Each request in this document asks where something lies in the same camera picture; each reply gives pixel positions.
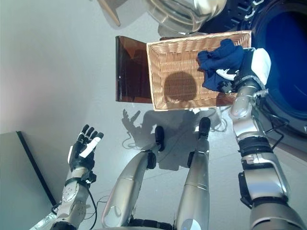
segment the blue towel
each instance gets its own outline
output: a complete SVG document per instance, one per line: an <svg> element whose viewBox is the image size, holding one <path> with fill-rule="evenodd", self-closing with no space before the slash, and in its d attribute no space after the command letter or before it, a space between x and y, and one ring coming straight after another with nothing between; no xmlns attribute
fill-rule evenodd
<svg viewBox="0 0 307 230"><path fill-rule="evenodd" d="M206 71L203 87L213 91L219 90L219 83L230 82L215 71L217 69L239 69L243 60L242 46L235 46L232 40L221 41L221 46L212 52L206 50L198 53L200 69Z"/></svg>

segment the black cable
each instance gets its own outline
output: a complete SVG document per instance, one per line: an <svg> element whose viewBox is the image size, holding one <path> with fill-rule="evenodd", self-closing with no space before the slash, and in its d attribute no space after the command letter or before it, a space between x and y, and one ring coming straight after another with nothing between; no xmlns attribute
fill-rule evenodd
<svg viewBox="0 0 307 230"><path fill-rule="evenodd" d="M54 215L57 215L57 213L54 211L58 206L60 206L62 204L62 202L59 202L58 204L54 205L51 207L51 212L54 214Z"/></svg>
<svg viewBox="0 0 307 230"><path fill-rule="evenodd" d="M105 195L105 196L103 196L103 197L101 197L97 202L96 202L96 208L98 209L98 203L106 203L106 201L101 201L101 199L103 199L103 198L105 198L105 197L109 197L108 195ZM88 214L92 214L90 217L88 217L88 218L85 218L85 219L90 219L90 218L92 218L93 217L93 215L95 214L95 213L88 213Z"/></svg>
<svg viewBox="0 0 307 230"><path fill-rule="evenodd" d="M272 150L282 141L282 139L284 138L284 134L282 134L281 132L277 131L277 129L287 126L289 124L289 121L281 116L277 116L272 114L269 110L264 109L264 101L265 99L262 98L262 100L260 100L260 110L263 112L263 114L267 117L267 115L270 117L268 118L271 122L272 128L265 131L265 134L268 134L272 131L275 131L276 133L278 133L279 135L281 135L281 137L275 142L275 144L272 146ZM279 122L282 122L280 125L275 126L274 122L272 121L272 118L278 120Z"/></svg>
<svg viewBox="0 0 307 230"><path fill-rule="evenodd" d="M90 195L90 198L92 200L92 203L93 203L93 206L94 206L94 209L95 209L95 220L94 220L93 225L90 228L90 230L91 230L91 229L93 229L93 227L95 226L96 221L97 221L97 207L96 207L95 201L93 199L92 193L90 192L90 190L89 190L89 188L87 186L86 186L86 190L87 190L88 194Z"/></svg>

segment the wicker basket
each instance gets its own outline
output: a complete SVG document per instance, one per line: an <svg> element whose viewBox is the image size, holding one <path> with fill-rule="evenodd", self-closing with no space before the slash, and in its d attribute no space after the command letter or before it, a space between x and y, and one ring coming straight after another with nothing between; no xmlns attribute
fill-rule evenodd
<svg viewBox="0 0 307 230"><path fill-rule="evenodd" d="M213 51L230 38L235 45L251 46L251 31L235 31L177 38L147 44L150 88L156 111L214 107L231 104L235 93L224 94L202 87L197 54Z"/></svg>

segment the robot fingers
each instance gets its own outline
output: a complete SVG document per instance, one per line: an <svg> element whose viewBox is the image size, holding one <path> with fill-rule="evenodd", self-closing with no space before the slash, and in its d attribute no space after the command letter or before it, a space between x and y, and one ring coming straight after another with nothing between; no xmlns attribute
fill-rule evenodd
<svg viewBox="0 0 307 230"><path fill-rule="evenodd" d="M86 149L80 153L79 156L86 158L94 149L96 148L97 144L101 141L103 138L104 134L99 132L90 143L86 145Z"/></svg>
<svg viewBox="0 0 307 230"><path fill-rule="evenodd" d="M77 141L83 143L84 141L84 137L85 137L85 133L87 131L87 129L89 128L89 125L85 125L81 131L81 133L78 135Z"/></svg>

